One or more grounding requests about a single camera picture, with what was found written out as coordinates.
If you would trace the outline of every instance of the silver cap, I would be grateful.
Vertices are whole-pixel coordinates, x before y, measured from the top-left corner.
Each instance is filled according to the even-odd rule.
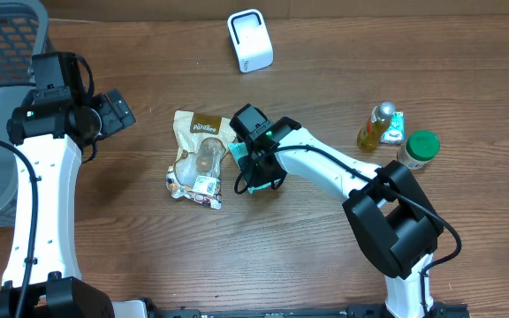
[[[382,120],[386,120],[392,118],[394,111],[396,111],[396,106],[393,102],[383,102],[380,104],[380,106],[378,106],[376,115],[379,116]]]

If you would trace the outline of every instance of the green lid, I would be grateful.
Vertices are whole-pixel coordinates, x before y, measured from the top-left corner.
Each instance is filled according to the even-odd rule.
[[[414,132],[406,142],[406,151],[419,161],[429,161],[439,152],[439,138],[430,131]]]

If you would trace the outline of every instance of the bottle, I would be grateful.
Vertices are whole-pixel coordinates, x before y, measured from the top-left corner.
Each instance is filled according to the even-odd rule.
[[[433,132],[418,131],[399,147],[397,158],[409,170],[417,170],[433,159],[440,148],[439,138]]]
[[[393,102],[383,102],[372,110],[367,124],[362,127],[357,137],[357,145],[364,151],[372,151],[378,146],[380,138],[392,121],[396,106]]]

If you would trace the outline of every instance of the bottle cap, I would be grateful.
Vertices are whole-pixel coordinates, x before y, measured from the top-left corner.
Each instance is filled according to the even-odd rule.
[[[382,120],[386,120],[392,118],[394,111],[396,111],[396,106],[393,102],[383,102],[378,106],[377,114]]]
[[[427,162],[437,155],[441,144],[439,138],[430,131],[418,131],[406,142],[406,151],[418,161]]]

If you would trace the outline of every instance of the jar with green lid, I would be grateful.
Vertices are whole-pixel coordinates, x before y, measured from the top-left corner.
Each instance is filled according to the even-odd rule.
[[[398,149],[398,161],[410,170],[421,169],[437,155],[441,144],[430,131],[414,132]]]

